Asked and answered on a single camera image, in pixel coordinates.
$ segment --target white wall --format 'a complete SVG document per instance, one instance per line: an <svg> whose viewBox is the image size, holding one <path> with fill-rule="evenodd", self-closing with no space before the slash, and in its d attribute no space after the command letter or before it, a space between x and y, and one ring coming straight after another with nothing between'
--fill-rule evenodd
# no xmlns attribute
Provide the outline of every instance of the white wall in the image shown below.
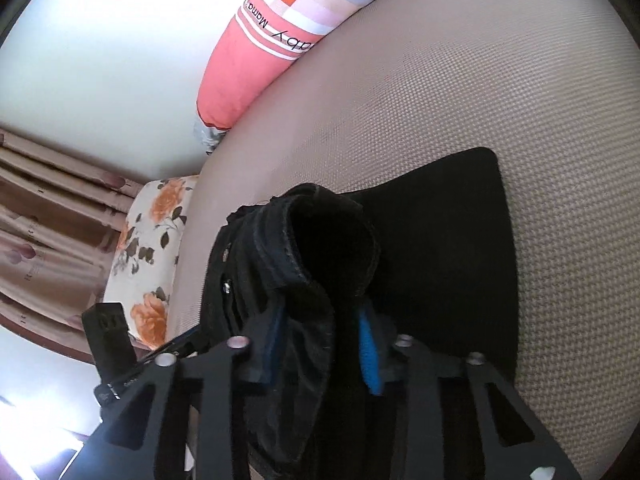
<svg viewBox="0 0 640 480"><path fill-rule="evenodd" d="M32 0L0 48L0 124L106 169L199 172L210 52L243 0Z"/></svg>
<svg viewBox="0 0 640 480"><path fill-rule="evenodd" d="M51 424L91 434L100 422L93 365L56 354L0 327L0 396Z"/></svg>

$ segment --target orange flower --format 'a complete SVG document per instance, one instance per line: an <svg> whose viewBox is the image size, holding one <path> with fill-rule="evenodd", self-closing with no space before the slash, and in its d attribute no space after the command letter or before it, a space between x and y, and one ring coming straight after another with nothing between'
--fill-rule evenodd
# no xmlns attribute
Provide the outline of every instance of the orange flower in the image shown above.
<svg viewBox="0 0 640 480"><path fill-rule="evenodd" d="M171 213L182 202L184 196L184 181L181 178L170 180L161 189L158 196L151 205L149 216L159 224L162 220L171 216Z"/></svg>
<svg viewBox="0 0 640 480"><path fill-rule="evenodd" d="M131 229L129 222L125 220L124 225L122 226L122 231L120 232L120 238L118 238L116 254L127 246L127 234L129 233L129 229Z"/></svg>
<svg viewBox="0 0 640 480"><path fill-rule="evenodd" d="M136 323L140 339L149 348L155 350L164 344L166 336L166 310L164 301L155 294L143 296L144 303L137 303L131 309L131 317Z"/></svg>

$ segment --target beige mattress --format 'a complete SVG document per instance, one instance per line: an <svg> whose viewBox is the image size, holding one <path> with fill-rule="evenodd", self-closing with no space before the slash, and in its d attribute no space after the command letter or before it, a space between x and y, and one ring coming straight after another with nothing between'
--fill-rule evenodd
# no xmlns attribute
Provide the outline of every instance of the beige mattress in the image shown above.
<svg viewBox="0 0 640 480"><path fill-rule="evenodd" d="M208 160L169 314L198 322L228 213L500 161L518 258L516 386L584 480L640 417L640 52L607 0L377 0L272 84Z"/></svg>

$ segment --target silver screw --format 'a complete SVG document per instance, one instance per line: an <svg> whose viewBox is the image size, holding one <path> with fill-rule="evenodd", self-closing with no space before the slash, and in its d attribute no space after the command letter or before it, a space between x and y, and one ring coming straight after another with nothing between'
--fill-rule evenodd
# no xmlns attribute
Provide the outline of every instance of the silver screw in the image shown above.
<svg viewBox="0 0 640 480"><path fill-rule="evenodd" d="M233 348L235 350L238 350L240 348L244 348L250 342L251 342L251 340L247 336L235 335L235 336L230 337L229 339L226 340L226 345L229 348Z"/></svg>
<svg viewBox="0 0 640 480"><path fill-rule="evenodd" d="M414 344L414 338L407 334L399 334L396 339L396 346L400 348L409 348L412 344Z"/></svg>
<svg viewBox="0 0 640 480"><path fill-rule="evenodd" d="M531 480L551 480L556 474L555 467L539 467L529 475Z"/></svg>
<svg viewBox="0 0 640 480"><path fill-rule="evenodd" d="M479 366L486 362L486 357L480 352L471 352L471 354L466 357L466 362L473 366Z"/></svg>
<svg viewBox="0 0 640 480"><path fill-rule="evenodd" d="M156 358L154 359L154 362L161 367L167 367L167 366L172 366L175 365L175 362L178 360L178 358L173 355L173 354L160 354L159 356L156 356Z"/></svg>

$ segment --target curtain fold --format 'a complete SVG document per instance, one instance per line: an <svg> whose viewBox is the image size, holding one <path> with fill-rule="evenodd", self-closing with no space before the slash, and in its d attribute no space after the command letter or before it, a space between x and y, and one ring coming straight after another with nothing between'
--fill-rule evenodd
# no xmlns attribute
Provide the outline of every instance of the curtain fold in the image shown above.
<svg viewBox="0 0 640 480"><path fill-rule="evenodd" d="M102 297L140 189L0 130L0 324L90 361L81 314Z"/></svg>

